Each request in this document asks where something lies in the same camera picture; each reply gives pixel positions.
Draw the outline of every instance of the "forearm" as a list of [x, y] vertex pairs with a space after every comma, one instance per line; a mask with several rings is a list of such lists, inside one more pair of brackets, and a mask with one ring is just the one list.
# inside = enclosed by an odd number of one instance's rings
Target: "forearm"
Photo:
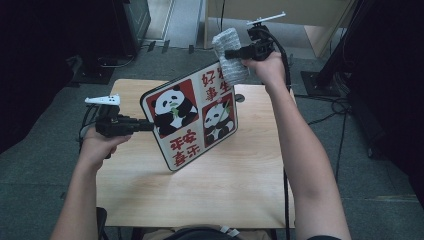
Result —
[[337, 191], [337, 186], [323, 146], [301, 116], [288, 91], [274, 89], [269, 93], [277, 122], [284, 167], [293, 194], [328, 197], [328, 191]]
[[77, 165], [51, 239], [97, 239], [96, 172]]

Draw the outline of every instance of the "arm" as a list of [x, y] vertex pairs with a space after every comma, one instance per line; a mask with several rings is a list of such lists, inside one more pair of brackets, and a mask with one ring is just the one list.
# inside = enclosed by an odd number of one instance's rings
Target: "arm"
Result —
[[265, 61], [247, 60], [243, 64], [256, 70], [271, 98], [284, 167], [293, 191], [296, 236], [350, 239], [330, 161], [287, 91], [281, 55], [274, 52]]
[[97, 239], [96, 174], [103, 159], [130, 136], [105, 138], [90, 128], [72, 175], [59, 220], [50, 237], [55, 239]]

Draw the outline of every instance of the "black stand leg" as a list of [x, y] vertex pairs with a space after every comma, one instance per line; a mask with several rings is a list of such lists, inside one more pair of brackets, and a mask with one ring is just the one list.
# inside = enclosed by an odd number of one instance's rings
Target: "black stand leg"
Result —
[[271, 239], [272, 240], [277, 240], [278, 239], [278, 237], [277, 237], [277, 230], [273, 228], [273, 229], [270, 229], [269, 231], [271, 233]]
[[109, 84], [110, 77], [113, 74], [114, 68], [102, 68], [97, 67], [96, 69], [90, 69], [81, 66], [75, 73], [72, 83], [86, 83], [86, 84]]
[[317, 77], [319, 72], [300, 72], [303, 83], [305, 84], [306, 92], [309, 96], [331, 96], [340, 97], [340, 92], [337, 84], [334, 81], [330, 81], [324, 86], [317, 84]]
[[140, 240], [144, 236], [143, 228], [135, 227], [133, 228], [131, 240]]

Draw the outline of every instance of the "panda illustration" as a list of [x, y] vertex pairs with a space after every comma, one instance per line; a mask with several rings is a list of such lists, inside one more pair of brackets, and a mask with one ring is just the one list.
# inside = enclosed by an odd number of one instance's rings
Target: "panda illustration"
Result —
[[151, 105], [155, 109], [157, 131], [164, 136], [187, 126], [198, 114], [197, 107], [184, 96], [179, 85], [163, 92]]
[[226, 102], [218, 103], [207, 111], [204, 126], [207, 145], [222, 139], [234, 128], [234, 121], [230, 117], [230, 109]]

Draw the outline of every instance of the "finger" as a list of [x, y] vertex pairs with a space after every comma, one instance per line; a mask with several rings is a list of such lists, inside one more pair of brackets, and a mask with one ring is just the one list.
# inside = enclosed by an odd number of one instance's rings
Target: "finger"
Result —
[[113, 147], [111, 150], [110, 150], [110, 153], [111, 154], [114, 154], [115, 152], [116, 152], [116, 149], [117, 149], [118, 147]]
[[246, 67], [251, 67], [251, 68], [256, 67], [256, 61], [252, 59], [243, 59], [241, 60], [241, 63]]
[[280, 52], [272, 52], [271, 56], [276, 56], [276, 57], [281, 57], [281, 53]]
[[96, 131], [96, 127], [95, 126], [90, 126], [87, 130], [87, 133], [85, 134], [84, 138], [91, 138], [91, 137], [100, 137], [100, 138], [104, 138], [103, 135], [101, 135], [100, 133], [98, 133]]
[[127, 136], [118, 136], [118, 137], [113, 137], [109, 139], [109, 143], [111, 146], [116, 147], [119, 144], [122, 144], [124, 142], [127, 142], [128, 140], [131, 139], [131, 135], [127, 135]]

